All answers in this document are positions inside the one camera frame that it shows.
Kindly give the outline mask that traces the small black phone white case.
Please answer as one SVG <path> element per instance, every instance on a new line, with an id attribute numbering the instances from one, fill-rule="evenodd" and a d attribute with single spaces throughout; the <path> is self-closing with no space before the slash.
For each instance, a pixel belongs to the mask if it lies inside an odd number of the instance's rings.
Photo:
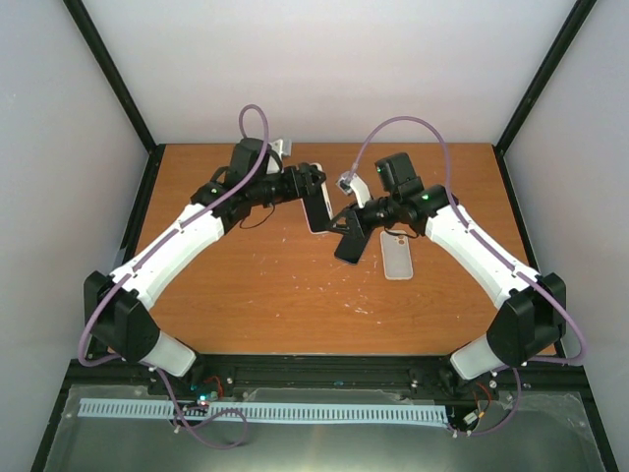
<path id="1" fill-rule="evenodd" d="M 325 233 L 326 225 L 333 215 L 326 182 L 320 189 L 314 190 L 312 196 L 303 198 L 302 206 L 310 232 Z"/>

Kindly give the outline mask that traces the white silicone phone case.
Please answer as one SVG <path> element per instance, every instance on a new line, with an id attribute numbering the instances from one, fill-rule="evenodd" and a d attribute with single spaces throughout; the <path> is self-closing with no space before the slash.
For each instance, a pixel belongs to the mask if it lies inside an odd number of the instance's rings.
<path id="1" fill-rule="evenodd" d="M 414 276 L 409 238 L 382 231 L 379 236 L 384 277 L 390 281 L 410 280 Z"/>

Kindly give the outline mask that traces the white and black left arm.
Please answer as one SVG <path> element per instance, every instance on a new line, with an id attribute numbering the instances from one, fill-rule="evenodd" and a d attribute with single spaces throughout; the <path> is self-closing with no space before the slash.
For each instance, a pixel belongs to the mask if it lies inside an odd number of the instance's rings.
<path id="1" fill-rule="evenodd" d="M 81 362 L 88 365 L 88 343 L 110 348 L 105 361 L 121 358 L 170 374 L 183 395 L 198 393 L 204 371 L 198 354 L 163 331 L 150 314 L 174 278 L 206 248 L 241 224 L 253 207 L 276 208 L 301 202 L 312 233 L 324 230 L 331 217 L 325 174 L 318 163 L 286 166 L 290 146 L 241 139 L 228 165 L 200 186 L 180 215 L 139 254 L 109 274 L 95 271 L 84 283 L 86 327 L 80 338 Z"/>

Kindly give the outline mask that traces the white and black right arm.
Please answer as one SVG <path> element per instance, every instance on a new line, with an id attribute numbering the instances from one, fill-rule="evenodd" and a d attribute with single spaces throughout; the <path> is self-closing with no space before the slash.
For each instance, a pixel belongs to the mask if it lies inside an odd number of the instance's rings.
<path id="1" fill-rule="evenodd" d="M 341 235 L 336 258 L 355 264 L 377 228 L 401 223 L 448 253 L 482 287 L 497 313 L 486 333 L 449 356 L 451 376 L 471 381 L 503 366 L 517 368 L 566 332 L 561 312 L 566 287 L 556 274 L 540 275 L 489 237 L 442 185 L 425 187 L 410 157 L 397 153 L 375 170 L 385 196 L 372 197 L 358 176 L 337 182 L 355 202 L 329 222 Z"/>

